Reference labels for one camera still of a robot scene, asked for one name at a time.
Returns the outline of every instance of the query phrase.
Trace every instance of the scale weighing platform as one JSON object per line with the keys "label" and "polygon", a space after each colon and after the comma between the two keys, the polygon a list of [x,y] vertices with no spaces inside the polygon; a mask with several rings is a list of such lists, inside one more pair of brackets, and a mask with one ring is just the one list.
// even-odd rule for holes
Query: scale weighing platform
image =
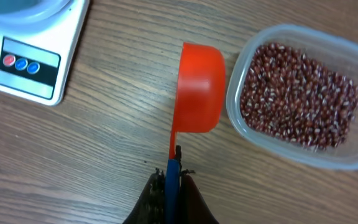
{"label": "scale weighing platform", "polygon": [[88,6],[89,0],[73,0],[41,21],[0,20],[0,91],[58,104]]}

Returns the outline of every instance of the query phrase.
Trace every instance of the pile of red beans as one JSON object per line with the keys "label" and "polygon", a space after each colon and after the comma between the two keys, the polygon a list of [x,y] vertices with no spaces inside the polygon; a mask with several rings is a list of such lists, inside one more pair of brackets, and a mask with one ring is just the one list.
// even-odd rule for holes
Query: pile of red beans
{"label": "pile of red beans", "polygon": [[311,150],[344,143],[357,107],[353,80],[279,43],[256,50],[240,102],[250,128]]}

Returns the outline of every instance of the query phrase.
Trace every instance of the wooden table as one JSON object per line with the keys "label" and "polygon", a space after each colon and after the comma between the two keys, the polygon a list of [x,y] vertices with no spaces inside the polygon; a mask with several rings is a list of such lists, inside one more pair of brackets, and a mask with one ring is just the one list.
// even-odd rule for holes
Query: wooden table
{"label": "wooden table", "polygon": [[[280,23],[358,43],[358,0],[93,1],[61,104],[0,93],[0,223],[121,223],[166,166],[182,43],[221,50],[229,81],[247,40]],[[178,143],[221,223],[358,223],[358,171],[269,153],[226,112]]]}

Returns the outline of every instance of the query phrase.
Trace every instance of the plastic container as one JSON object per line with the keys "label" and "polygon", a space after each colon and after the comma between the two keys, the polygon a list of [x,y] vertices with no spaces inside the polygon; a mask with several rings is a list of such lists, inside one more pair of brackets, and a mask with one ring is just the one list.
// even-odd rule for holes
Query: plastic container
{"label": "plastic container", "polygon": [[358,44],[296,25],[283,24],[270,27],[248,41],[234,66],[226,99],[227,113],[234,128],[248,141],[294,161],[325,169],[357,170],[358,109],[356,120],[350,125],[346,143],[336,149],[328,148],[327,151],[307,151],[299,146],[258,133],[246,125],[239,107],[241,90],[256,48],[267,42],[279,42],[299,48],[307,53],[309,58],[315,58],[329,69],[351,77],[358,85]]}

